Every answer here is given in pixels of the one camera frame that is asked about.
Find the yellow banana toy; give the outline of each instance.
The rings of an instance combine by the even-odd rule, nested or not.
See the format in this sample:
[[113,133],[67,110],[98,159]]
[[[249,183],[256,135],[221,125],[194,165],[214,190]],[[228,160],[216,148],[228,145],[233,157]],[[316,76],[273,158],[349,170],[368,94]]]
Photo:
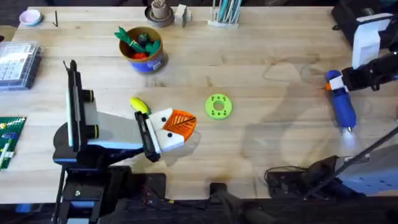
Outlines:
[[136,111],[141,111],[141,113],[146,113],[150,115],[150,109],[148,106],[140,99],[137,97],[131,97],[130,98],[130,105],[133,107]]

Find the clear plastic organizer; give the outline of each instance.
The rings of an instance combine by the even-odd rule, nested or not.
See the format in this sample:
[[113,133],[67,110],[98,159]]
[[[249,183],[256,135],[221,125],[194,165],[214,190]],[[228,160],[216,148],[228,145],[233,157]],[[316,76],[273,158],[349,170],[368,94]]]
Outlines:
[[0,43],[0,91],[32,87],[41,59],[37,42]]

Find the pink object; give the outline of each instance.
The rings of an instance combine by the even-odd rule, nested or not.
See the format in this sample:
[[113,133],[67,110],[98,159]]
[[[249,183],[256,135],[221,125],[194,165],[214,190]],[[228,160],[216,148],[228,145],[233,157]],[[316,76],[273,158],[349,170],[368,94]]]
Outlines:
[[36,25],[41,19],[42,14],[35,9],[26,10],[19,16],[19,21],[27,26]]

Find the pen holder cup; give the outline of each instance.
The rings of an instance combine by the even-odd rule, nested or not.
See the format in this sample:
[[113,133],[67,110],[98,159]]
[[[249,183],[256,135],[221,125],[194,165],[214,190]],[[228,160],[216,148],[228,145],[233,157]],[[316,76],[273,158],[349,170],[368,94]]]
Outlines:
[[140,34],[146,33],[148,39],[153,42],[155,40],[160,41],[159,49],[151,56],[144,59],[133,59],[134,50],[125,42],[119,41],[119,49],[123,56],[130,62],[133,69],[139,73],[154,73],[160,70],[164,63],[163,54],[163,41],[156,30],[150,27],[135,27],[127,31],[128,36],[131,40],[137,40]]

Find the wooden tabletop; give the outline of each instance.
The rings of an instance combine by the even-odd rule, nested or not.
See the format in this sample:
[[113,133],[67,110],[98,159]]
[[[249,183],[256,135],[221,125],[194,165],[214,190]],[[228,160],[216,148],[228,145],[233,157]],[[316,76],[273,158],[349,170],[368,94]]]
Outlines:
[[[0,203],[55,201],[60,166],[52,160],[52,140],[66,121],[62,60],[77,61],[101,112],[133,119],[128,99],[137,96],[153,111],[172,107],[198,118],[196,149],[172,151],[154,164],[144,156],[121,163],[134,172],[164,172],[166,195],[174,199],[207,198],[211,182],[227,183],[238,197],[268,197],[265,169],[351,155],[396,125],[397,82],[352,93],[355,138],[341,137],[322,87],[325,72],[350,65],[351,50],[331,30],[329,7],[243,7],[238,30],[207,26],[210,8],[192,7],[186,28],[157,29],[169,61],[155,75],[136,73],[113,34],[118,26],[146,26],[143,7],[36,9],[44,21],[19,26],[14,37],[38,40],[44,50],[34,86],[0,94],[1,116],[28,117],[17,155],[0,173]],[[205,113],[214,93],[233,102],[226,120]]]

